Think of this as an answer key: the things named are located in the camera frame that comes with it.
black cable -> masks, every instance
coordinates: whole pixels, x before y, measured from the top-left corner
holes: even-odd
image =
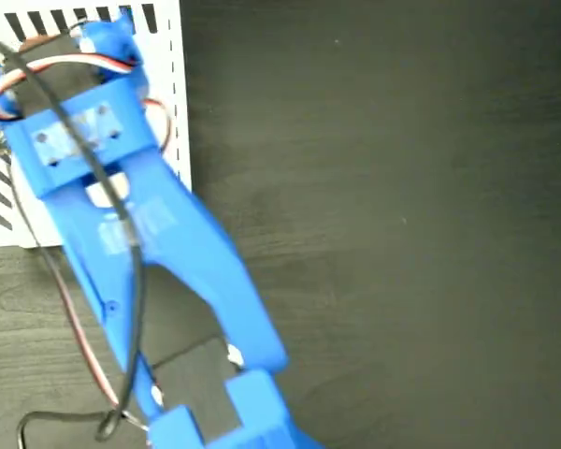
[[[102,185],[104,191],[112,205],[112,208],[117,213],[119,220],[122,224],[123,232],[129,244],[129,250],[132,257],[133,265],[133,278],[134,278],[134,307],[133,307],[133,323],[130,336],[129,353],[127,359],[126,371],[122,381],[121,393],[119,395],[119,404],[116,408],[109,411],[104,419],[100,422],[95,438],[98,441],[104,442],[112,437],[115,430],[118,428],[122,421],[122,413],[128,408],[131,396],[133,393],[133,383],[137,372],[137,361],[139,360],[139,351],[142,336],[142,321],[145,310],[145,269],[143,266],[143,257],[141,253],[139,235],[133,219],[129,211],[124,206],[110,181],[110,178],[100,163],[99,159],[95,156],[90,144],[80,135],[75,128],[74,124],[68,117],[68,114],[61,106],[61,102],[56,94],[50,89],[49,86],[36,75],[28,66],[21,56],[10,49],[7,45],[0,41],[0,53],[5,58],[11,60],[13,64],[22,71],[27,80],[34,86],[34,88],[42,94],[50,104],[51,110],[56,114],[57,118],[63,123],[66,131],[73,138],[79,147],[83,158],[90,166],[96,180]]]
[[[108,412],[93,413],[58,413],[58,412],[29,412],[17,426],[17,447],[26,449],[27,440],[25,439],[25,429],[30,421],[57,421],[59,423],[84,423],[92,421],[104,421],[108,417]]]

small label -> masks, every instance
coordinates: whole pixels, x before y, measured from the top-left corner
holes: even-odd
[[[152,251],[157,250],[158,235],[177,224],[174,215],[160,197],[138,205],[129,202],[126,207],[133,217],[137,233],[141,236],[142,246]],[[98,234],[106,254],[115,255],[129,251],[129,242],[116,213],[105,215],[104,222],[98,226]]]

black table surface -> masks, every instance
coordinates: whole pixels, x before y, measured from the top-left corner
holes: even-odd
[[[561,1],[182,8],[194,188],[286,343],[296,422],[336,449],[561,449]],[[212,328],[149,288],[151,359]],[[0,448],[24,412],[105,406],[37,254],[0,249]],[[30,445],[142,447],[93,429]]]

screw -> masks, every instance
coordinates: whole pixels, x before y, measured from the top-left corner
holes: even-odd
[[[109,301],[106,303],[106,312],[115,313],[119,309],[119,303],[116,301]]]

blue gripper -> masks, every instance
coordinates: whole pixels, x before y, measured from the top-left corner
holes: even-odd
[[[140,62],[130,28],[124,16],[114,23],[82,27],[98,53],[120,59],[133,54]],[[207,301],[227,341],[244,360],[243,371],[225,381],[241,426],[204,443],[187,407],[165,411],[152,396],[150,368],[140,357],[134,393],[148,422],[152,447],[322,448],[295,427],[274,384],[272,373],[286,365],[287,356],[235,247],[159,152],[137,93],[147,87],[141,65],[127,76],[106,79],[66,100],[63,107],[108,171],[126,177],[129,194],[124,203],[135,220],[145,263],[167,268]],[[125,369],[132,264],[117,215],[89,198],[86,187],[92,171],[51,110],[0,125],[32,190],[46,204],[93,313]]]

